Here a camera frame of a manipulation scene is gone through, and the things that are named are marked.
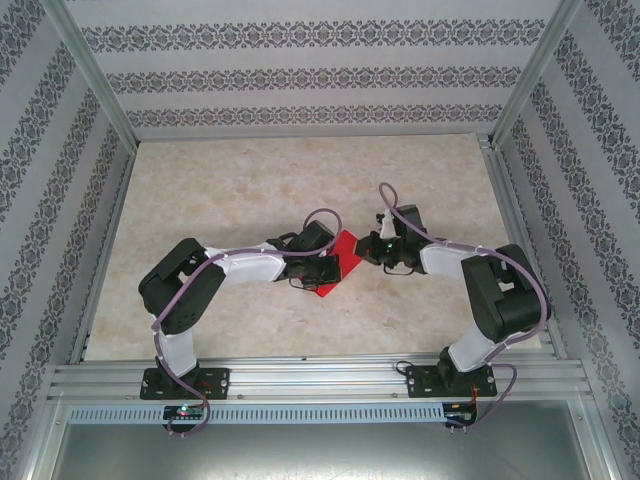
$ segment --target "perforated metal strip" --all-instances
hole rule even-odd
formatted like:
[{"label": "perforated metal strip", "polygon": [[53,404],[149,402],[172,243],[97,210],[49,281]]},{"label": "perforated metal strip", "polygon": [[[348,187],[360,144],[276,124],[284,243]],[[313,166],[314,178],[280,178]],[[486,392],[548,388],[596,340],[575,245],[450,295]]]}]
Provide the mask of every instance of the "perforated metal strip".
[{"label": "perforated metal strip", "polygon": [[[164,406],[77,406],[70,424],[144,425],[162,423]],[[347,405],[214,405],[209,423],[318,424],[318,423],[416,423],[443,422],[441,403],[392,403]],[[176,420],[178,423],[198,423]]]}]

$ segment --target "decorative wall panel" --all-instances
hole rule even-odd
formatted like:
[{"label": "decorative wall panel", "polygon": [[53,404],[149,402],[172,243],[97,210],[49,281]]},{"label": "decorative wall panel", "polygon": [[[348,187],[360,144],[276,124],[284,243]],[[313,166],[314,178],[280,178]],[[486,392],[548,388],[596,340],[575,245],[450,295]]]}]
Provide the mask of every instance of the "decorative wall panel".
[{"label": "decorative wall panel", "polygon": [[9,479],[47,372],[69,359],[131,158],[40,4],[2,0],[0,17],[0,479]]},{"label": "decorative wall panel", "polygon": [[565,344],[585,362],[624,478],[640,478],[640,47],[632,3],[581,6],[502,145]]},{"label": "decorative wall panel", "polygon": [[68,2],[143,140],[489,133],[557,4]]}]

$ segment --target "enclosure wall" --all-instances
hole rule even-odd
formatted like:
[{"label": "enclosure wall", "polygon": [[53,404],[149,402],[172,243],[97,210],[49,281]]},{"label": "enclosure wall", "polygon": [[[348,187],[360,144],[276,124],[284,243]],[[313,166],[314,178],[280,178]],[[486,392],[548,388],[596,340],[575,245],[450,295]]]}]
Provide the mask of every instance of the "enclosure wall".
[{"label": "enclosure wall", "polygon": [[500,145],[625,478],[640,476],[639,10],[583,3]]},{"label": "enclosure wall", "polygon": [[558,0],[68,7],[142,140],[490,133]]},{"label": "enclosure wall", "polygon": [[0,112],[5,479],[27,451],[48,367],[69,359],[132,157],[35,1],[0,2]]}]

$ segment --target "metal mounting plate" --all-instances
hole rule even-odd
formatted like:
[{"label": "metal mounting plate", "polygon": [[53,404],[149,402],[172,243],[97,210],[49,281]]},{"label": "metal mounting plate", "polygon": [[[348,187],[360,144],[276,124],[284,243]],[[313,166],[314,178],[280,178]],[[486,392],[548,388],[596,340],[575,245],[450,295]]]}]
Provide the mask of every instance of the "metal mounting plate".
[{"label": "metal mounting plate", "polygon": [[[196,390],[204,393],[207,400],[226,400],[229,391],[228,368],[200,368],[194,382]],[[142,376],[140,387],[142,400],[191,400],[195,395],[179,388],[167,391],[163,387],[163,377],[157,368],[147,368]]]},{"label": "metal mounting plate", "polygon": [[478,397],[495,397],[498,394],[491,367],[459,375],[452,388],[446,388],[435,365],[412,365],[406,368],[409,398],[466,397],[477,388]]}]

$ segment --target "black base bracket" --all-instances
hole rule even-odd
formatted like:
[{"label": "black base bracket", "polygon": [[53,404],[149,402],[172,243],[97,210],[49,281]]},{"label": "black base bracket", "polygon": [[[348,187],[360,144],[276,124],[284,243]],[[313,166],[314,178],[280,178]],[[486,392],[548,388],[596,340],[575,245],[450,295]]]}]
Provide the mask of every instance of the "black base bracket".
[{"label": "black base bracket", "polygon": [[[226,400],[229,392],[231,371],[228,368],[196,367],[183,377],[185,383],[203,393],[207,400]],[[140,387],[142,400],[193,400],[194,394],[188,392],[170,377],[162,367],[147,368]]]},{"label": "black base bracket", "polygon": [[458,374],[455,383],[446,385],[437,365],[408,365],[403,372],[407,379],[409,398],[435,397],[495,397],[498,394],[493,369],[484,366]]}]

